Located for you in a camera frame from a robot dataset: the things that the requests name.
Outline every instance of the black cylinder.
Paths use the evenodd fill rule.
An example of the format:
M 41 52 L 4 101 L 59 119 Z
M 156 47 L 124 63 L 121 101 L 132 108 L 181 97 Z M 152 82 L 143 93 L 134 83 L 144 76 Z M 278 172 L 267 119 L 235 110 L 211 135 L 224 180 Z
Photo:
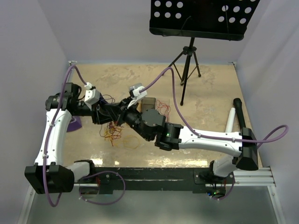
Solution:
M 244 114 L 243 114 L 243 110 L 242 110 L 242 101 L 240 98 L 234 99 L 234 107 L 235 107 L 235 112 L 237 114 L 240 128 L 242 129 L 242 128 L 246 127 L 246 124 L 245 124 Z

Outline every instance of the stained floor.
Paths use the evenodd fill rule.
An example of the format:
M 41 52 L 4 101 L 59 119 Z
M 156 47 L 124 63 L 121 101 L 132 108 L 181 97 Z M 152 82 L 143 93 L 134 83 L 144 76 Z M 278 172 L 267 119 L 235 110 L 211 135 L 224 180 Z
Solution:
M 97 87 L 102 94 L 109 94 L 118 102 L 129 96 L 128 88 L 136 83 L 147 86 L 167 64 L 80 64 L 78 68 L 86 82 Z M 184 65 L 178 65 L 180 73 Z M 233 99 L 242 93 L 233 65 L 200 65 L 202 77 L 195 71 L 187 82 L 185 101 L 179 109 L 189 124 L 200 130 L 224 132 Z M 178 104 L 183 87 L 176 74 Z M 76 73 L 72 82 L 82 85 Z M 170 104 L 170 122 L 183 125 L 175 110 L 171 73 L 168 71 L 148 90 L 148 97 L 155 97 Z M 249 117 L 243 104 L 245 121 Z M 207 167 L 210 161 L 219 159 L 221 153 L 200 149 L 161 150 L 154 142 L 146 142 L 124 125 L 121 138 L 112 143 L 100 137 L 101 125 L 94 125 L 91 118 L 81 118 L 82 128 L 67 133 L 64 146 L 64 165 L 76 160 L 92 159 L 96 166 L 105 167 Z M 239 131 L 235 118 L 233 131 Z

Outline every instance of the music stand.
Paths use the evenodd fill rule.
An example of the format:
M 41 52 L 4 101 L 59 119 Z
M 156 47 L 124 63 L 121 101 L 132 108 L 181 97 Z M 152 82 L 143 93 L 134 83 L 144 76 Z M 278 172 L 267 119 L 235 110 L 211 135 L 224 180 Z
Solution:
M 189 46 L 169 65 L 175 67 L 183 87 L 181 105 L 187 80 L 197 69 L 201 77 L 194 40 L 198 38 L 240 41 L 260 0 L 151 0 L 149 31 L 154 35 L 191 37 Z M 183 75 L 175 62 L 187 55 Z M 196 67 L 188 76 L 192 55 Z

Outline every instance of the white circle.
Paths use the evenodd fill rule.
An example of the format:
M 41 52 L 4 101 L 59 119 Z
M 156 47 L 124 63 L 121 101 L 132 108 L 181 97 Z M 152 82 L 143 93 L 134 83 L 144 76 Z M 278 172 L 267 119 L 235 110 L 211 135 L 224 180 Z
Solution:
M 169 18 L 170 16 L 171 16 L 170 13 L 165 13 L 165 17 L 166 17 L 166 18 Z
M 223 16 L 220 16 L 220 17 L 218 18 L 218 21 L 219 21 L 219 22 L 223 22 L 223 21 L 224 21 L 224 17 L 223 17 Z
M 240 11 L 240 7 L 238 7 L 238 6 L 234 7 L 234 12 L 235 12 L 235 13 L 237 13 L 237 12 L 239 12 L 239 11 Z
M 241 23 L 241 24 L 246 23 L 246 19 L 245 19 L 245 18 L 241 19 L 241 20 L 240 20 L 240 23 Z
M 183 4 L 181 1 L 179 1 L 179 2 L 177 3 L 177 7 L 178 7 L 178 8 L 183 7 L 183 5 L 184 5 L 184 4 Z
M 233 23 L 235 21 L 235 18 L 234 17 L 231 17 L 229 20 L 228 20 L 230 23 Z
M 159 13 L 159 12 L 155 12 L 155 13 L 154 13 L 154 16 L 155 16 L 155 17 L 159 17 L 159 16 L 160 16 L 160 13 Z
M 171 1 L 167 1 L 167 2 L 166 2 L 166 7 L 171 7 L 171 6 L 172 6 Z
M 182 17 L 181 13 L 177 13 L 177 14 L 176 14 L 176 18 L 177 18 L 177 19 L 180 19 L 181 17 Z
M 160 1 L 155 1 L 155 6 L 159 7 L 161 5 Z
M 228 6 L 223 6 L 222 10 L 223 10 L 223 12 L 228 11 Z
M 251 8 L 250 7 L 247 7 L 246 9 L 245 9 L 245 13 L 250 13 L 251 12 Z

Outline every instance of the black perforated panel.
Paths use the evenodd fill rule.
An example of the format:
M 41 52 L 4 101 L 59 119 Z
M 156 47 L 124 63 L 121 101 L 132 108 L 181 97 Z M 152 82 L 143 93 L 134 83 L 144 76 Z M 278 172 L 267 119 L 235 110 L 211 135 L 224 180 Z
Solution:
M 151 0 L 155 35 L 239 41 L 260 0 Z

